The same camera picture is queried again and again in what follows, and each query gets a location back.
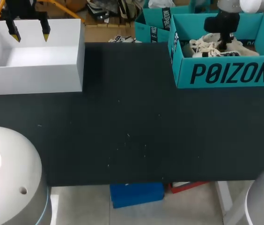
teal cardboard box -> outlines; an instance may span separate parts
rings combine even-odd
[[[170,19],[173,14],[194,13],[195,0],[190,0],[187,6],[177,6],[168,8],[149,8],[149,0],[143,6],[146,24],[164,30],[170,29]]]
[[[141,13],[135,20],[135,37],[141,42],[168,42],[169,31],[146,25]]]
[[[235,37],[254,44],[260,56],[186,58],[181,45],[206,34],[206,17],[216,14],[173,15],[169,55],[178,88],[264,86],[264,14],[240,14]]]

blue container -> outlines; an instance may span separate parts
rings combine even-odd
[[[195,0],[190,0],[187,6],[177,6],[171,8],[149,8],[149,0],[143,6],[146,24],[164,30],[170,29],[170,19],[173,14],[194,13]]]
[[[135,37],[141,42],[168,42],[169,31],[146,25],[141,13],[135,20]]]
[[[178,88],[264,86],[264,14],[240,14],[238,40],[254,44],[260,56],[185,58],[181,45],[206,34],[206,17],[216,14],[173,15],[169,55]]]
[[[110,195],[116,209],[162,200],[164,188],[162,183],[111,184]]]

shoebox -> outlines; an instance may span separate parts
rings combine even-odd
[[[204,21],[216,14],[173,15],[169,55],[177,88],[264,86],[264,14],[240,14],[234,36],[260,56],[186,58],[181,47],[207,34]]]
[[[162,183],[111,184],[110,196],[113,208],[117,209],[162,200],[164,188]]]
[[[143,7],[146,24],[164,30],[170,29],[170,18],[173,14],[194,13],[195,0],[176,0],[176,7],[149,8],[149,0],[146,0]]]
[[[135,20],[135,37],[141,42],[168,42],[169,31],[146,25],[141,13]]]
[[[80,19],[15,20],[17,42],[0,21],[0,95],[82,91],[84,25]]]

tile floor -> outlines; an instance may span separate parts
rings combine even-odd
[[[229,183],[234,198],[249,182]],[[51,225],[222,225],[219,200],[213,183],[162,201],[113,209],[109,185],[53,187]]]

black tabletop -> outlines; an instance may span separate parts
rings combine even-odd
[[[0,96],[0,126],[49,185],[250,180],[264,170],[264,87],[178,90],[166,44],[86,44],[83,93]]]

